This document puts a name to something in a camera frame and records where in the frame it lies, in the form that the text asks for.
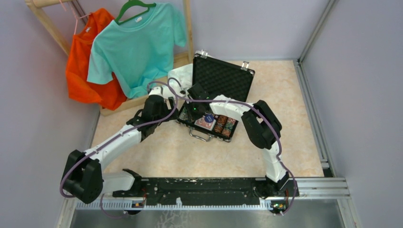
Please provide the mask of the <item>red playing card deck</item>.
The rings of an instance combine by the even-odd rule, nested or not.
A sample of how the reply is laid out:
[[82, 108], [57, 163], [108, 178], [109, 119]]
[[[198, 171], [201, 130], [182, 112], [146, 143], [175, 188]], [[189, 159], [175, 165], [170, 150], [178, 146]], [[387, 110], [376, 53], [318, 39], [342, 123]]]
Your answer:
[[207, 123], [207, 122], [205, 122], [204, 117], [205, 116], [203, 116], [203, 117], [199, 118], [198, 120], [196, 120], [194, 124], [196, 126], [198, 126], [198, 127], [201, 127], [203, 129], [211, 131], [214, 128], [215, 124], [216, 124], [216, 119], [215, 119], [215, 121], [213, 123]]

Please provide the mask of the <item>blue small blind button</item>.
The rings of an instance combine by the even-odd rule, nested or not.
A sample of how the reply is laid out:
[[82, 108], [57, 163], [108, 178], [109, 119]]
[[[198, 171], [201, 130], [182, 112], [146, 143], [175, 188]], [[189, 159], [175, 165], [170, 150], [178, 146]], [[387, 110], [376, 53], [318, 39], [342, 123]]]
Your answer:
[[204, 120], [207, 123], [213, 123], [215, 121], [215, 118], [212, 114], [207, 114], [205, 115]]

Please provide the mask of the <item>black poker set case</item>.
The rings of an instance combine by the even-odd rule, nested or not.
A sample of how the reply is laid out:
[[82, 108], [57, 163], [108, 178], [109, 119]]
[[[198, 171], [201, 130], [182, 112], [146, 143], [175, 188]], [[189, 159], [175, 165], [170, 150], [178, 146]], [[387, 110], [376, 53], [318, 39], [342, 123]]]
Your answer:
[[[243, 62], [242, 66], [215, 59], [207, 55], [205, 51], [197, 51], [193, 58], [192, 84], [200, 84], [209, 94], [225, 95], [226, 97], [245, 102], [248, 98], [255, 71], [249, 69], [249, 63]], [[189, 128], [190, 136], [209, 142], [212, 138], [230, 142], [238, 125], [236, 121], [230, 137], [221, 133], [215, 133], [196, 126], [194, 122], [185, 122], [177, 119], [177, 123]]]

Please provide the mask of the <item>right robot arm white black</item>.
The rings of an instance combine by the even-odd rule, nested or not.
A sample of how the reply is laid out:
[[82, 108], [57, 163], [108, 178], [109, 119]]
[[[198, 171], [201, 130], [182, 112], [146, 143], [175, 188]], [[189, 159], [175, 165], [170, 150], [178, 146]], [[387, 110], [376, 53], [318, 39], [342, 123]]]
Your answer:
[[282, 125], [268, 104], [263, 100], [256, 103], [238, 101], [225, 95], [209, 94], [200, 84], [190, 87], [186, 104], [188, 113], [201, 115], [211, 112], [242, 123], [251, 143], [262, 149], [265, 161], [268, 191], [274, 196], [286, 190], [289, 171], [281, 163], [280, 131]]

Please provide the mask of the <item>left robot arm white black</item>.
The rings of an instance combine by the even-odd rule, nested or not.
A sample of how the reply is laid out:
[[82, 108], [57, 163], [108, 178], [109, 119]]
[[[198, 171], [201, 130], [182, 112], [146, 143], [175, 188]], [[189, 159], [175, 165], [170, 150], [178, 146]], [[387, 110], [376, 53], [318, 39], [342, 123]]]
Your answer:
[[104, 173], [120, 154], [144, 141], [163, 122], [178, 116], [178, 100], [150, 95], [142, 109], [114, 135], [83, 152], [72, 151], [65, 165], [59, 191], [65, 198], [77, 198], [85, 204], [106, 193], [122, 192], [138, 196], [141, 176], [131, 170]]

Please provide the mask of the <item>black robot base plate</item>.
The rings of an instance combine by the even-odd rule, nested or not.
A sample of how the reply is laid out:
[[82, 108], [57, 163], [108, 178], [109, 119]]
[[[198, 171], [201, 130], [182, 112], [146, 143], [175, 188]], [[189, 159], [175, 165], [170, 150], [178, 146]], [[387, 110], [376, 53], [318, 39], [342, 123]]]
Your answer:
[[292, 179], [278, 187], [268, 178], [141, 178], [112, 195], [144, 198], [147, 206], [170, 206], [177, 199], [184, 206], [254, 206], [270, 197], [291, 200], [299, 191]]

